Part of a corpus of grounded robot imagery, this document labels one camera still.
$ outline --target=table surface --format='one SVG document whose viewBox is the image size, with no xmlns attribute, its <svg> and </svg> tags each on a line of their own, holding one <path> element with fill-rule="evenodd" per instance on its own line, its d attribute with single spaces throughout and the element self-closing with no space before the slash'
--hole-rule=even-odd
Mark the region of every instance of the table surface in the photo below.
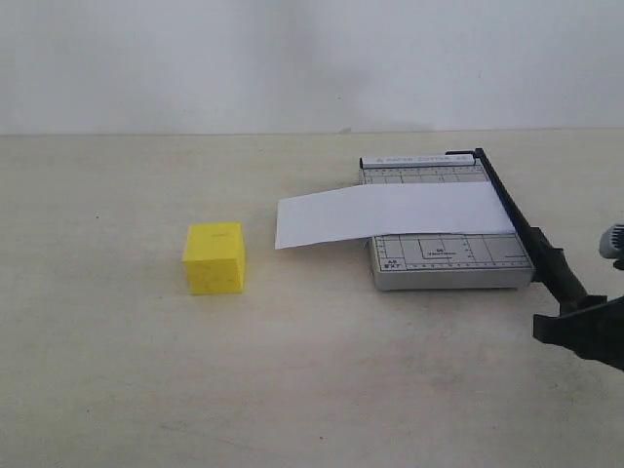
<svg viewBox="0 0 624 468">
<path fill-rule="evenodd" d="M 364 154 L 482 146 L 592 293 L 624 131 L 0 138 L 0 466 L 615 467 L 624 374 L 531 337 L 516 292 L 378 292 L 361 241 L 274 251 L 281 198 Z M 191 296 L 235 220 L 243 294 Z"/>
</svg>

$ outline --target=white paper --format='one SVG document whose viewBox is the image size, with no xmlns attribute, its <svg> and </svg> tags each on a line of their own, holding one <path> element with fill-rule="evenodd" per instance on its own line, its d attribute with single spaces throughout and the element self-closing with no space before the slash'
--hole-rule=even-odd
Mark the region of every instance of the white paper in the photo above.
<svg viewBox="0 0 624 468">
<path fill-rule="evenodd" d="M 509 234 L 489 182 L 369 184 L 280 200 L 275 249 L 385 234 Z"/>
</svg>

